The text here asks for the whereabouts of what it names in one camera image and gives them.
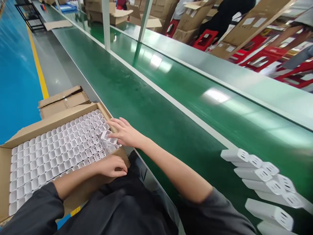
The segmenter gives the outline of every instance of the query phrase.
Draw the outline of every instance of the metal pole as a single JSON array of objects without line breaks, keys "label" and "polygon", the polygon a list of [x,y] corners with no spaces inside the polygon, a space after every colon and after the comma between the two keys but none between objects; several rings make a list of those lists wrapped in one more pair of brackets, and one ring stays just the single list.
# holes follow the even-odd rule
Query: metal pole
[{"label": "metal pole", "polygon": [[59,0],[55,0],[56,5],[58,6],[58,11],[60,14],[62,14],[61,8],[60,8],[60,4],[59,4]]},{"label": "metal pole", "polygon": [[139,42],[143,41],[144,32],[146,31],[146,27],[147,27],[147,22],[148,22],[149,15],[150,15],[151,6],[152,6],[152,0],[147,0],[146,6],[145,6],[144,12],[143,12],[142,23],[141,23],[139,37],[138,37],[138,41]]},{"label": "metal pole", "polygon": [[102,19],[103,19],[103,33],[104,33],[104,46],[107,51],[111,50],[110,42],[110,7],[109,0],[102,1]]}]

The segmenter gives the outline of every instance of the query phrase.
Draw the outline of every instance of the black sleeve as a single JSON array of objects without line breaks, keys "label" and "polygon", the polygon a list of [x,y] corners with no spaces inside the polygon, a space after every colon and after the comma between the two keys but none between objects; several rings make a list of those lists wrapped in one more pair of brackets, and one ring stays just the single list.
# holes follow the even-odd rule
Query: black sleeve
[{"label": "black sleeve", "polygon": [[240,214],[215,188],[201,204],[183,203],[178,207],[186,235],[255,235],[250,221]]},{"label": "black sleeve", "polygon": [[55,220],[64,216],[63,201],[53,183],[34,192],[1,230],[0,235],[50,235],[57,231]]}]

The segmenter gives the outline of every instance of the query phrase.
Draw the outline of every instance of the label on box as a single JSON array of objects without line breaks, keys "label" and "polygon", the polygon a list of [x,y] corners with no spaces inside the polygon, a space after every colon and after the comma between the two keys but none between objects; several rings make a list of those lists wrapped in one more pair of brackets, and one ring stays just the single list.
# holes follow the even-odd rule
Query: label on box
[{"label": "label on box", "polygon": [[261,18],[259,19],[254,25],[253,27],[260,27],[261,24],[263,24],[265,21],[267,20],[267,18]]},{"label": "label on box", "polygon": [[195,16],[195,14],[197,13],[197,10],[193,10],[192,14],[190,15],[191,18],[193,18]]},{"label": "label on box", "polygon": [[246,19],[244,21],[244,23],[242,25],[249,25],[249,24],[251,24],[254,21],[254,19],[255,19],[254,17],[253,18],[248,18],[248,19]]},{"label": "label on box", "polygon": [[234,49],[235,49],[235,47],[233,47],[233,46],[229,46],[229,47],[226,49],[226,51],[228,51],[228,52],[232,52]]}]

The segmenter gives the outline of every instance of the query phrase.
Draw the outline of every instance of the red stool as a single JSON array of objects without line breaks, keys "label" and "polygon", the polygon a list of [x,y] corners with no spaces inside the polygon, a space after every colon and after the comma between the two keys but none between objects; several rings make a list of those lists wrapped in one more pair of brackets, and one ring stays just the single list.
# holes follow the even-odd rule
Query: red stool
[{"label": "red stool", "polygon": [[[241,63],[240,66],[247,67],[249,69],[252,69],[255,72],[260,72],[262,69],[269,66],[271,63],[274,63],[275,61],[278,61],[281,57],[283,57],[288,51],[284,49],[280,49],[277,47],[265,47],[263,50],[256,53],[251,58],[247,59],[245,62]],[[257,60],[261,57],[266,57],[267,62],[264,63],[260,67],[256,67],[254,65],[249,64],[250,62]]]},{"label": "red stool", "polygon": [[206,29],[203,34],[195,41],[193,44],[194,48],[197,48],[201,51],[205,51],[209,46],[211,46],[213,40],[217,36],[218,31],[212,31]]},{"label": "red stool", "polygon": [[178,23],[179,23],[179,20],[172,20],[166,30],[165,36],[172,38],[177,29]]},{"label": "red stool", "polygon": [[256,49],[258,49],[266,40],[267,38],[262,37],[261,35],[255,36],[250,42],[253,42],[253,44],[246,49],[250,48],[250,50],[246,51],[244,49],[238,50],[233,56],[231,56],[232,59],[235,59],[234,64],[241,63],[245,58],[247,58],[248,55],[250,55],[252,52],[254,52]]},{"label": "red stool", "polygon": [[[297,68],[295,68],[294,70],[284,74],[284,75],[280,75],[278,77],[276,77],[275,79],[277,81],[280,81],[280,82],[284,82],[284,83],[287,83],[291,86],[294,86],[296,88],[304,88],[310,84],[313,83],[313,79],[310,79],[308,81],[305,81],[305,80],[302,80],[298,73],[301,73],[301,72],[308,72],[310,70],[313,70],[313,61],[311,62],[304,62],[302,64],[300,64],[300,66],[298,66]],[[285,78],[288,78],[290,80],[293,80],[295,82],[297,82],[298,84],[295,84],[295,83],[292,83],[290,81],[287,81],[285,80]]]}]

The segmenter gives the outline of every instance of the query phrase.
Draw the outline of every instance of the conveyor belt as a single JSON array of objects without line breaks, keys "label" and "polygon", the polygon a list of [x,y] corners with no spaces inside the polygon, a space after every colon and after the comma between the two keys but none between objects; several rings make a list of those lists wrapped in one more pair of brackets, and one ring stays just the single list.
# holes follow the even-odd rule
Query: conveyor belt
[{"label": "conveyor belt", "polygon": [[[63,19],[51,7],[47,10],[47,13],[40,11],[46,21]],[[102,25],[85,25],[85,28],[103,42]],[[260,199],[235,175],[234,166],[219,157],[226,148],[223,144],[81,30],[71,27],[53,32],[113,116],[125,117],[140,132],[195,169],[254,225],[260,221],[244,208],[247,198]],[[230,142],[277,165],[282,174],[293,180],[298,192],[313,201],[308,187],[313,180],[311,132],[149,47],[137,45],[135,40],[114,29],[111,39],[113,52]],[[140,154],[175,201],[177,191],[169,180],[147,156]],[[294,231],[300,234],[308,226],[305,222],[311,215],[304,210],[281,207],[297,220]]]}]

